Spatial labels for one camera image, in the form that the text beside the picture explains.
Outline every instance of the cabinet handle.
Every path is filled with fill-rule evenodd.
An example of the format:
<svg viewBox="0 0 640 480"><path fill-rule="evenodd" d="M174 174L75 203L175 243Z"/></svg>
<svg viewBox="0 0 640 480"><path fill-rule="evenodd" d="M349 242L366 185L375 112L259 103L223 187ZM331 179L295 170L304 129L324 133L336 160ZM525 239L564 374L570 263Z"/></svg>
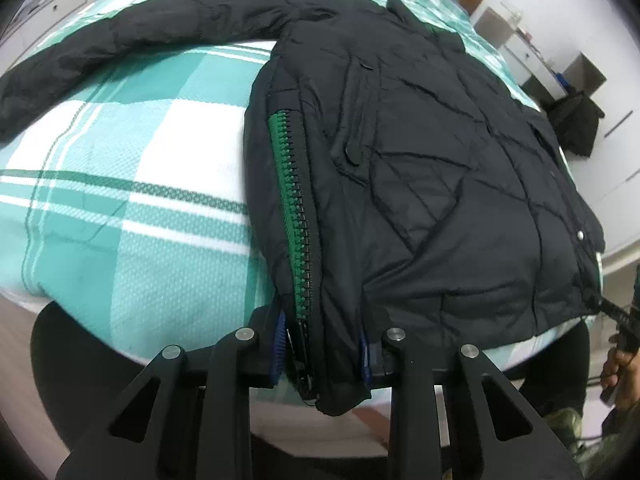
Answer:
<svg viewBox="0 0 640 480"><path fill-rule="evenodd" d="M615 130L617 130L620 125L625 122L629 117L631 117L631 115L633 114L633 110L631 110L627 115L625 115L622 119L620 119L618 121L618 123L612 128L610 129L606 134L604 134L604 139L606 139L607 137L609 137Z"/></svg>
<svg viewBox="0 0 640 480"><path fill-rule="evenodd" d="M633 180L639 174L640 174L640 170L637 170L634 174L632 174L630 177L628 177L628 179L626 179L625 182L629 182L630 180Z"/></svg>

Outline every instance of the jacket sleeve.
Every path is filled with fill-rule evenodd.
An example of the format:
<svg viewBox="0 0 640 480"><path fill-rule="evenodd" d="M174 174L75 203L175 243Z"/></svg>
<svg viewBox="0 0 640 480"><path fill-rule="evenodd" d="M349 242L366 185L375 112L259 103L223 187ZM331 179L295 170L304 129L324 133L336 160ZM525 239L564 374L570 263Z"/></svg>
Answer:
<svg viewBox="0 0 640 480"><path fill-rule="evenodd" d="M144 46L276 40L297 0L147 0L80 28L0 78L9 142L101 65Z"/></svg>

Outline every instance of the bed sheet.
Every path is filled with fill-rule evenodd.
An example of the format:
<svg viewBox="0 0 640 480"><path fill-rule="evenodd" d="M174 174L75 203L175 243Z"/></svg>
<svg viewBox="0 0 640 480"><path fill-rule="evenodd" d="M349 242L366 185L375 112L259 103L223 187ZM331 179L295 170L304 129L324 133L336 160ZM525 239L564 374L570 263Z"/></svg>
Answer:
<svg viewBox="0 0 640 480"><path fill-rule="evenodd" d="M36 50L142 1L98 0ZM402 1L420 20L458 32L514 98L535 107L455 3ZM136 52L2 147L0 292L31 310L55 300L141 362L167 344L213 344L268 303L273 287L248 221L241 139L251 84L272 47ZM486 353L511 367L576 322ZM300 402L286 381L259 396Z"/></svg>

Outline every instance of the metal screw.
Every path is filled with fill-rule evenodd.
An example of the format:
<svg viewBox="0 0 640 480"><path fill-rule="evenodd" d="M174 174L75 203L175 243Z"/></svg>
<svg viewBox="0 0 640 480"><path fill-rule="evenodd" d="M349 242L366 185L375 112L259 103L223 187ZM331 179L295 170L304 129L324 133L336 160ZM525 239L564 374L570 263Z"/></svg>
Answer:
<svg viewBox="0 0 640 480"><path fill-rule="evenodd" d="M254 335L254 330L246 326L236 331L236 339L240 341L249 341L254 338Z"/></svg>
<svg viewBox="0 0 640 480"><path fill-rule="evenodd" d="M390 328L386 331L386 336L392 341L402 341L402 339L405 338L406 334L401 328Z"/></svg>
<svg viewBox="0 0 640 480"><path fill-rule="evenodd" d="M162 357L165 359L175 359L180 355L180 347L176 345L165 346L162 350Z"/></svg>
<svg viewBox="0 0 640 480"><path fill-rule="evenodd" d="M478 348L473 345L462 345L460 351L462 352L462 355L464 357L468 357L470 359L473 359L474 357L478 357L480 355L480 351L478 350Z"/></svg>

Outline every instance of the human hand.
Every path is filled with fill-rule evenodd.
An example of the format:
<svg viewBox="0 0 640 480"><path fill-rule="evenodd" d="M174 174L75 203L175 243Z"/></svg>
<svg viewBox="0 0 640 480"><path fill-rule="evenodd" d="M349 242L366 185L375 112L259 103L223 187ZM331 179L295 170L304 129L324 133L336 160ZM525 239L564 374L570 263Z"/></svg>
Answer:
<svg viewBox="0 0 640 480"><path fill-rule="evenodd" d="M618 371L623 368L622 376ZM640 400L640 353L631 354L617 348L609 350L607 361L602 367L600 384L603 388L616 386L621 381L616 394L616 407L625 411L632 408Z"/></svg>

